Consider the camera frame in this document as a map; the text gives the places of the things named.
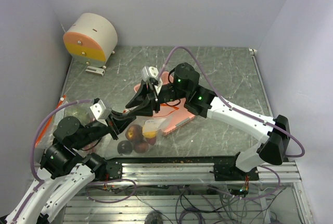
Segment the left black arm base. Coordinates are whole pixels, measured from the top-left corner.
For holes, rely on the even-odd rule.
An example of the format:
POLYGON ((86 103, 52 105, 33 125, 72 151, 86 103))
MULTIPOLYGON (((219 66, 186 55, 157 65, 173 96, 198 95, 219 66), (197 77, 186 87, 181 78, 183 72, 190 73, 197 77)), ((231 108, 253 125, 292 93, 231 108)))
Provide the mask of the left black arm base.
POLYGON ((94 181, 110 181, 120 179, 122 176, 122 166, 119 163, 105 160, 95 153, 88 154, 82 164, 89 167, 95 174, 94 181))

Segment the magenta dragon fruit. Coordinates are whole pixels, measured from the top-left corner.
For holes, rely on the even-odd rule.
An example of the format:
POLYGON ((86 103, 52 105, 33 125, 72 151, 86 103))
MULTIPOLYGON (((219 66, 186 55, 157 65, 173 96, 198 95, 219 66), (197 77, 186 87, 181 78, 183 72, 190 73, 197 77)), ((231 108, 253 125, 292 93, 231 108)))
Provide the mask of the magenta dragon fruit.
POLYGON ((149 145, 154 146, 156 144, 157 141, 157 137, 153 137, 153 138, 146 138, 146 141, 148 142, 149 145))

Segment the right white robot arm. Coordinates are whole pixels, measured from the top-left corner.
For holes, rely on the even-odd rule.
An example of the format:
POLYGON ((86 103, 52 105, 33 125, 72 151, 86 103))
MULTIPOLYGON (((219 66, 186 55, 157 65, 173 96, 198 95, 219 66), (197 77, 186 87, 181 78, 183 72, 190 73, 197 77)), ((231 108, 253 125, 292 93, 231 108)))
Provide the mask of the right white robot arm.
POLYGON ((183 100, 184 108, 191 114, 225 122, 257 139, 255 146, 236 154, 229 168, 233 179, 241 180, 252 168, 264 163, 283 163, 290 140, 286 117, 255 114, 223 101, 217 93, 199 85, 200 74, 188 63, 177 65, 173 80, 167 84, 157 77, 154 67, 144 67, 142 76, 139 89, 125 106, 128 115, 152 116, 161 104, 183 100))

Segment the clear bag orange zipper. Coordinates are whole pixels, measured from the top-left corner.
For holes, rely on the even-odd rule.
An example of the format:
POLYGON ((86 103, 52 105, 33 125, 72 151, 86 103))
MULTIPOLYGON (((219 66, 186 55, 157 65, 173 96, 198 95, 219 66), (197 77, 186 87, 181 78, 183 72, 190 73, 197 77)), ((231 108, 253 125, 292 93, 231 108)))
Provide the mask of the clear bag orange zipper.
POLYGON ((64 109, 61 109, 57 113, 55 113, 53 116, 51 116, 46 124, 43 125, 41 131, 39 132, 37 139, 35 141, 35 148, 42 148, 47 149, 53 142, 53 132, 58 127, 58 124, 60 121, 65 118, 64 116, 64 109))

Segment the pink plastic basket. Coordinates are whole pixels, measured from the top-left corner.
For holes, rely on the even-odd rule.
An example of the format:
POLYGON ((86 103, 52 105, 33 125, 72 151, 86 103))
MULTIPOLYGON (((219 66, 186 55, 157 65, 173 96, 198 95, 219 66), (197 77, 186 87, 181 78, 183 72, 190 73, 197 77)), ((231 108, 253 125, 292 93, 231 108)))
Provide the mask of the pink plastic basket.
POLYGON ((158 113, 153 113, 153 119, 165 119, 161 128, 162 136, 167 136, 180 126, 195 118, 195 115, 191 114, 186 108, 184 108, 184 104, 184 98, 179 101, 162 104, 160 106, 160 111, 158 113))

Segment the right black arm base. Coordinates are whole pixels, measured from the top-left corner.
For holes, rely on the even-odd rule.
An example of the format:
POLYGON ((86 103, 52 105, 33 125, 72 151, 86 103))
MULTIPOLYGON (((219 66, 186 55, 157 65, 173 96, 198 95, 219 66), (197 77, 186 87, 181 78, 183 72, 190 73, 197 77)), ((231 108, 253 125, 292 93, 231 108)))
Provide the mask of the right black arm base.
POLYGON ((215 181, 245 181, 248 178, 250 181, 258 181, 259 175, 255 173, 256 167, 249 172, 244 172, 236 167, 236 159, 240 152, 234 156, 217 156, 214 162, 213 169, 210 171, 214 175, 215 181))

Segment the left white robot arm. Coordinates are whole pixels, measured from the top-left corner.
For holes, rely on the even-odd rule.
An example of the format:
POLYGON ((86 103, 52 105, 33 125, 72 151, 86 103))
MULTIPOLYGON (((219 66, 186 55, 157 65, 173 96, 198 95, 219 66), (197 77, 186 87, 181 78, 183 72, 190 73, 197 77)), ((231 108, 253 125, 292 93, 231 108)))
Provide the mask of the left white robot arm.
POLYGON ((107 161, 98 154, 82 157, 78 151, 106 135, 116 140, 136 118, 113 111, 106 119, 83 126, 65 117, 44 152, 36 178, 18 206, 1 223, 52 223, 59 212, 87 184, 110 178, 107 161))

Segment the small dark red plum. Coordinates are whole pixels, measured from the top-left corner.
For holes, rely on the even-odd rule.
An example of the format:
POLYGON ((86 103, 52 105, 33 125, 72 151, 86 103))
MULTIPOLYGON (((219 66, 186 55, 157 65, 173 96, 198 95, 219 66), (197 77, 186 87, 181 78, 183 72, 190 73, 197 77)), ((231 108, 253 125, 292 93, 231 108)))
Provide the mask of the small dark red plum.
POLYGON ((146 141, 137 141, 134 143, 134 151, 143 154, 149 150, 149 144, 146 141))

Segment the orange fruit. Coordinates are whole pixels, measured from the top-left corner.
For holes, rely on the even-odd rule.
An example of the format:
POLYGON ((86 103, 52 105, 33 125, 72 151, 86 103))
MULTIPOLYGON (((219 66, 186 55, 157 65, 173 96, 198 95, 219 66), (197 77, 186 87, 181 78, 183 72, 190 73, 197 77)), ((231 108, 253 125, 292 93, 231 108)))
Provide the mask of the orange fruit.
POLYGON ((157 136, 158 131, 157 130, 143 128, 142 129, 142 134, 147 139, 153 139, 153 138, 155 138, 157 136))

